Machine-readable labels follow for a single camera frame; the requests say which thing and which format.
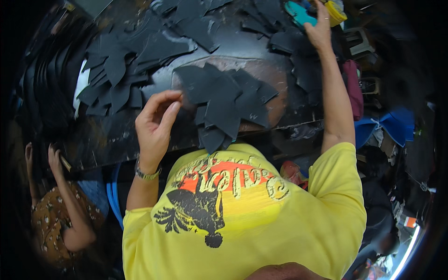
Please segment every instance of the man's right hand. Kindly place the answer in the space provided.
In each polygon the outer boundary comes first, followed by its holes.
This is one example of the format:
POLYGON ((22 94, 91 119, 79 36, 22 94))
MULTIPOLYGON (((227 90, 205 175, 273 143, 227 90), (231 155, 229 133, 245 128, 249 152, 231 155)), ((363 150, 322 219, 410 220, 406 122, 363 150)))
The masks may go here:
POLYGON ((306 22, 305 28, 308 39, 310 39, 313 46, 319 53, 325 51, 332 52, 331 30, 330 30, 330 15, 327 8, 319 0, 314 0, 317 5, 317 24, 312 26, 306 22))
POLYGON ((140 146, 139 168, 146 174, 157 171, 167 152, 171 128, 181 108, 182 92, 166 90, 152 95, 135 119, 140 146))

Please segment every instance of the yellow t-shirt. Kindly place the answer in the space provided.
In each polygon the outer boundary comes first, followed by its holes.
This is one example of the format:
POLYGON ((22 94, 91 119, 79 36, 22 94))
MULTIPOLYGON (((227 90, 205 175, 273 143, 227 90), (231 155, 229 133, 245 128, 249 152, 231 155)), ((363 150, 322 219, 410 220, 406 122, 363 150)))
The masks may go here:
POLYGON ((248 144, 181 157, 157 204, 126 212, 126 279, 238 280, 287 262, 341 279, 366 228, 355 147, 335 145, 309 174, 306 192, 248 144))

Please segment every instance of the teal object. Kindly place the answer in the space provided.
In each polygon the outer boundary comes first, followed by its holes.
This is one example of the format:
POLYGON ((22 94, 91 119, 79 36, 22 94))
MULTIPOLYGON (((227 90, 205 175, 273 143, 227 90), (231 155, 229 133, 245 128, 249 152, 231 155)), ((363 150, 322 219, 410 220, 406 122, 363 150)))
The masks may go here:
POLYGON ((284 9, 293 17, 294 23, 299 27, 302 27, 305 22, 309 22, 312 26, 315 26, 317 23, 316 18, 309 16, 306 13, 306 9, 295 2, 286 2, 284 9))

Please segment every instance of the maroon bag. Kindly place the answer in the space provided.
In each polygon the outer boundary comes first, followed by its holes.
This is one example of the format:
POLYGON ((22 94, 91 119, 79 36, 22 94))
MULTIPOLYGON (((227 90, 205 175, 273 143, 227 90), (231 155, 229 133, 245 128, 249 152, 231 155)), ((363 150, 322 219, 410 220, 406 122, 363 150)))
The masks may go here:
POLYGON ((353 120, 359 121, 364 114, 364 100, 362 91, 359 87, 357 69, 361 67, 355 61, 349 59, 344 65, 344 73, 347 75, 347 92, 349 93, 350 103, 352 104, 353 120))

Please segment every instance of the black silhouette print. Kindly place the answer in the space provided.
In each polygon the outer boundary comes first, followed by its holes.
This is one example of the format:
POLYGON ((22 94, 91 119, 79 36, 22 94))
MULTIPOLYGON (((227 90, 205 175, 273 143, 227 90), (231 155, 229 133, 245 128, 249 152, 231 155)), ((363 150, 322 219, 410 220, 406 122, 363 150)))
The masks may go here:
POLYGON ((221 192, 213 184, 212 191, 200 192, 203 176, 199 176, 195 192, 189 190, 173 190, 167 194, 174 208, 164 207, 154 217, 158 224, 165 225, 165 232, 179 228, 190 231, 194 225, 206 230, 205 243, 211 248, 218 248, 223 237, 216 231, 225 226, 221 192))

